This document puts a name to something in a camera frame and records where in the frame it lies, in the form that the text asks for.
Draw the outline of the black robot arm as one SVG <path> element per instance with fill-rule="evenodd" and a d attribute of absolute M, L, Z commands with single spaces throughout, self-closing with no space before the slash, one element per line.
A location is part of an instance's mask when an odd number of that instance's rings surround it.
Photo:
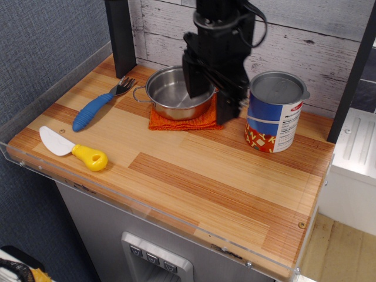
<path fill-rule="evenodd" d="M 195 98 L 209 86 L 219 90 L 216 119 L 220 125 L 237 118 L 247 99 L 249 78 L 244 61 L 251 54 L 255 14 L 247 1 L 197 1 L 182 66 L 187 91 Z"/>

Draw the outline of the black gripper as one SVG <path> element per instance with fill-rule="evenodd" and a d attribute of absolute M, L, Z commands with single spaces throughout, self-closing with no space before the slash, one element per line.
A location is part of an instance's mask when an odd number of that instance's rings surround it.
<path fill-rule="evenodd" d="M 238 118 L 246 100 L 249 79 L 244 60 L 251 53 L 254 22 L 241 22 L 229 29 L 206 29 L 188 32 L 182 67 L 191 99 L 214 92 L 216 88 L 217 124 Z"/>

